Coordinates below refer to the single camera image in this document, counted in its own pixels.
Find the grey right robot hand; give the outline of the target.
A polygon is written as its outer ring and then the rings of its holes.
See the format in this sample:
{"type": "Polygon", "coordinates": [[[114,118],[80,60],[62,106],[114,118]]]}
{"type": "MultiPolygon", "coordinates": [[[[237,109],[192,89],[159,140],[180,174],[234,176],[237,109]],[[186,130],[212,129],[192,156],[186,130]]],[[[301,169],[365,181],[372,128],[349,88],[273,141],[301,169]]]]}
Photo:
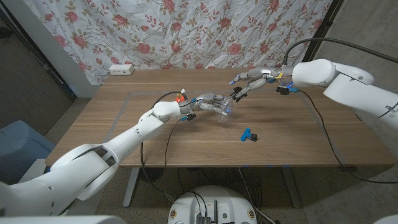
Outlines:
{"type": "Polygon", "coordinates": [[[281,95],[288,95],[289,88],[293,85],[293,69],[291,66],[258,67],[239,73],[230,81],[230,84],[232,85],[240,80],[248,80],[248,84],[244,88],[238,86],[233,88],[230,97],[238,102],[246,97],[249,91],[263,87],[266,83],[278,83],[277,92],[281,95]]]}

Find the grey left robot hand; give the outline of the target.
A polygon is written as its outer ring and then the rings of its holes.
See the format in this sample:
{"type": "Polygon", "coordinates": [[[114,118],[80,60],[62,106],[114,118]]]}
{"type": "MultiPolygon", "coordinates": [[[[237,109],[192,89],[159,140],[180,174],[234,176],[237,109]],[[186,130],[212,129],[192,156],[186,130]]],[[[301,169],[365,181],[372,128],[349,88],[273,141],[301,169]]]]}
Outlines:
{"type": "Polygon", "coordinates": [[[229,116],[233,112],[233,101],[223,95],[205,93],[190,101],[180,102],[179,107],[182,115],[191,114],[196,110],[208,110],[229,116]]]}

